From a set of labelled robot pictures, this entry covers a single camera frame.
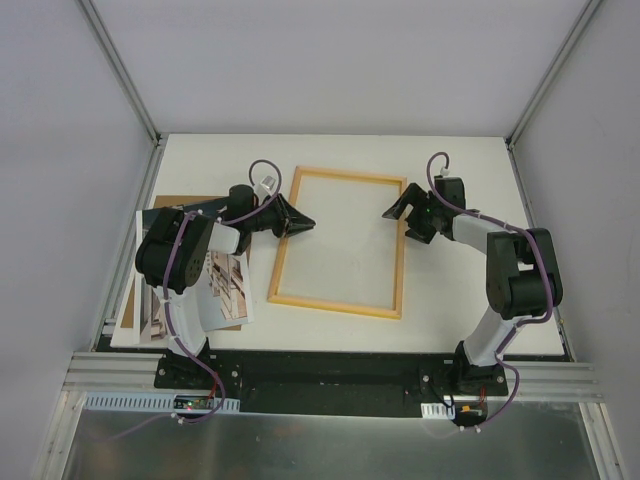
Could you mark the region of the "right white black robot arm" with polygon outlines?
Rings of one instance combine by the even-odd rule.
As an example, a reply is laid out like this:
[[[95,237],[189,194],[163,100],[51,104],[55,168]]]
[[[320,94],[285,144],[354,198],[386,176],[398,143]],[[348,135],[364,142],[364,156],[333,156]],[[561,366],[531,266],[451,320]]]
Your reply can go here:
[[[428,244],[440,234],[486,256],[488,308],[459,342],[446,371],[444,391],[477,395],[497,384],[506,348],[528,324],[544,323],[562,300],[563,286],[551,233],[518,229],[466,208],[463,180],[438,175],[430,191],[415,183],[383,214],[398,220],[407,208],[405,235]]]

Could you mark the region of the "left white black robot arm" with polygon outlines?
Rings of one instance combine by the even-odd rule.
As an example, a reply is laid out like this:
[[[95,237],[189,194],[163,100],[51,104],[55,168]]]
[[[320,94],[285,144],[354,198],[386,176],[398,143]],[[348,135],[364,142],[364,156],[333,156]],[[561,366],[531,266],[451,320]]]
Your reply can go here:
[[[211,201],[147,210],[142,218],[135,267],[166,325],[161,375],[202,388],[211,377],[209,333],[255,319],[247,254],[252,235],[288,238],[316,223],[281,194],[258,195],[249,185]]]

